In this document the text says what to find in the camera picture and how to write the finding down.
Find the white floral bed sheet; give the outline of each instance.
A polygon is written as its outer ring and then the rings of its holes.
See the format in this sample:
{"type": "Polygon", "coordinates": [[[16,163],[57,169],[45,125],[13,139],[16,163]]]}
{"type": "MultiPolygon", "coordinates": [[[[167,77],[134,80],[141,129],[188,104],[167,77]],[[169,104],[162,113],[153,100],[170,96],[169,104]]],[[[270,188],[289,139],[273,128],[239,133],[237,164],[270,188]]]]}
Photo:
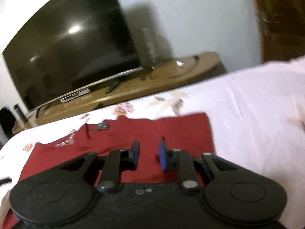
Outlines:
{"type": "Polygon", "coordinates": [[[305,57],[269,62],[87,114],[23,131],[0,150],[0,223],[9,210],[8,195],[17,183],[35,143],[51,143],[117,116],[148,118],[206,112],[216,154],[279,182],[288,194],[281,222],[305,226],[305,57]]]}

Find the white wall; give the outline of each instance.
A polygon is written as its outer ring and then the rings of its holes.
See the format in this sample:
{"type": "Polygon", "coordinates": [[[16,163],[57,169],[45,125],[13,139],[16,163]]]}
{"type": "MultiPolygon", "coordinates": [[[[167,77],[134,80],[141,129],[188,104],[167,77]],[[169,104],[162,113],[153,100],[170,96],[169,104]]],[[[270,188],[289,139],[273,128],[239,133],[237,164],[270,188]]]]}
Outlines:
{"type": "MultiPolygon", "coordinates": [[[[0,0],[0,52],[23,24],[49,0],[0,0]]],[[[228,71],[257,65],[259,38],[251,0],[120,0],[135,36],[152,26],[161,56],[180,57],[217,51],[228,71]]],[[[0,58],[0,107],[19,103],[0,58]]]]}

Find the wooden tv stand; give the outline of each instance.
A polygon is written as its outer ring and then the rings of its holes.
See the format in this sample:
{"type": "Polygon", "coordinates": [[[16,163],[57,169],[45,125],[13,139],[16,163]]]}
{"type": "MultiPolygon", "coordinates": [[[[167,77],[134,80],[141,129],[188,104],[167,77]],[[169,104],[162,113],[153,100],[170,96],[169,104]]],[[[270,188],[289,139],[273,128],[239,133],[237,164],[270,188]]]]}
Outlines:
{"type": "Polygon", "coordinates": [[[67,103],[50,106],[43,110],[37,119],[34,113],[26,124],[18,121],[12,132],[16,134],[27,128],[90,112],[97,106],[109,106],[178,88],[214,76],[213,71],[215,72],[220,64],[219,55],[215,52],[204,52],[199,54],[198,57],[198,60],[193,57],[186,57],[167,61],[152,72],[146,73],[145,76],[140,77],[138,74],[137,77],[129,77],[109,94],[105,93],[108,87],[104,87],[67,103]],[[176,60],[184,63],[184,66],[179,67],[176,60]]]}

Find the red t-shirt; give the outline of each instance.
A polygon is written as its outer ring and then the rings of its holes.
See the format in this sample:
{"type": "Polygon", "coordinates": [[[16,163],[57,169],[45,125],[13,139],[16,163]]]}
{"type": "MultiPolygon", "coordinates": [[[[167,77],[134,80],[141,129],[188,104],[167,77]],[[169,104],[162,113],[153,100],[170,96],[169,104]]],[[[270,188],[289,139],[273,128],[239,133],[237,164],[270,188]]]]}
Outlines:
{"type": "MultiPolygon", "coordinates": [[[[206,114],[183,117],[148,119],[128,119],[120,116],[117,120],[104,121],[107,130],[96,131],[95,124],[83,125],[74,135],[74,143],[55,147],[69,138],[63,137],[50,144],[37,143],[26,162],[19,180],[40,173],[86,152],[94,151],[99,156],[108,155],[115,149],[130,149],[134,140],[140,142],[140,156],[136,171],[124,171],[123,183],[176,182],[175,171],[161,170],[158,144],[165,140],[169,149],[188,151],[200,157],[203,152],[214,152],[209,120],[206,114]]],[[[7,214],[3,229],[16,223],[13,213],[7,214]]]]}

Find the television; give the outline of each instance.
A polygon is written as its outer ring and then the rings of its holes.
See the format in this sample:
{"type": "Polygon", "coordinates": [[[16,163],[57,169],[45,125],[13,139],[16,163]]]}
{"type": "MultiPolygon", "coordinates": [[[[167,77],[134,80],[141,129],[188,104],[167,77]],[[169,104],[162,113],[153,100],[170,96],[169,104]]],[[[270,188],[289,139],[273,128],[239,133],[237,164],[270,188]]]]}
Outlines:
{"type": "Polygon", "coordinates": [[[29,110],[142,69],[118,0],[50,0],[3,56],[29,110]]]}

